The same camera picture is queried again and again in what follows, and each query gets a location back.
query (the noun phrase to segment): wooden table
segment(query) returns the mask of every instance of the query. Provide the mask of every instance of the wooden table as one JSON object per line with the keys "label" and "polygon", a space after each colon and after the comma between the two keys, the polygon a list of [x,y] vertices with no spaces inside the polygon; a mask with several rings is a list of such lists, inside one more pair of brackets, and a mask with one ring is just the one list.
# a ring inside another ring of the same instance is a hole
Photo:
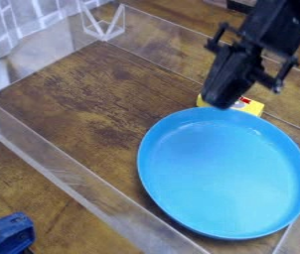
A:
{"label": "wooden table", "polygon": [[[210,35],[218,21],[241,20],[241,15],[198,0],[123,2]],[[259,87],[249,95],[267,103],[262,118],[300,145],[294,127],[300,126],[300,71],[286,86],[278,99]],[[211,253],[267,254],[282,232],[243,242],[202,237],[167,218],[139,183],[135,156],[144,132],[163,116],[195,105],[199,89],[198,83],[125,51],[95,43],[2,90],[0,105]],[[139,253],[0,144],[0,216],[16,210],[36,223],[36,253]]]}

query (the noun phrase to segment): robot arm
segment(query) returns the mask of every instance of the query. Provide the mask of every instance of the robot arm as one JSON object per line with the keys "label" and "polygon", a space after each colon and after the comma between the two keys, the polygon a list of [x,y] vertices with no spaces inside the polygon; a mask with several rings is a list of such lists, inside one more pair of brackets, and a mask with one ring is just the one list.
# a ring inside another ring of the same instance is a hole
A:
{"label": "robot arm", "polygon": [[[219,45],[229,30],[239,37],[230,46]],[[300,47],[300,0],[258,0],[238,30],[222,23],[206,48],[216,58],[202,88],[202,99],[226,109],[257,81],[274,93],[282,88],[282,80],[297,65],[294,52]],[[277,76],[270,76],[261,64],[262,50],[283,59]]]}

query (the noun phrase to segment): yellow object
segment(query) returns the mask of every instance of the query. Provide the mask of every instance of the yellow object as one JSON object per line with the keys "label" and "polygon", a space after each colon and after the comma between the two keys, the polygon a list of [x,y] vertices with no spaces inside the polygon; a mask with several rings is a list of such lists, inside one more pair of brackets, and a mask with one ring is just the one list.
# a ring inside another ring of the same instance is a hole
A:
{"label": "yellow object", "polygon": [[[206,103],[206,101],[202,99],[200,95],[198,95],[196,106],[198,107],[208,107],[210,106]],[[231,109],[243,111],[243,112],[253,114],[258,117],[261,116],[262,108],[263,108],[262,103],[259,103],[255,100],[251,100],[246,97],[241,97],[239,100],[235,102],[235,104],[231,107]]]}

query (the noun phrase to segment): blue bowl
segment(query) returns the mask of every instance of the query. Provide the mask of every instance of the blue bowl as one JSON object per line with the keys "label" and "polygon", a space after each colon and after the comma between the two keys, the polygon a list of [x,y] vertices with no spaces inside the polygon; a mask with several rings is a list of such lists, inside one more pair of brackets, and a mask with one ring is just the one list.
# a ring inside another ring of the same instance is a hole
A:
{"label": "blue bowl", "polygon": [[137,173],[168,216],[214,238],[261,237],[300,215],[300,149],[239,111],[192,108],[163,118],[141,140]]}

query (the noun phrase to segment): blue plate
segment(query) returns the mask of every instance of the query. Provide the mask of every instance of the blue plate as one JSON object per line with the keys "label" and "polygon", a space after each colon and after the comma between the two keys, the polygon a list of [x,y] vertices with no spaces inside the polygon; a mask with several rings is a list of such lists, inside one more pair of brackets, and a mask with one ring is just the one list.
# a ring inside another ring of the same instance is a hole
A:
{"label": "blue plate", "polygon": [[300,149],[265,120],[192,108],[163,118],[137,151],[143,187],[195,232],[250,239],[300,215]]}

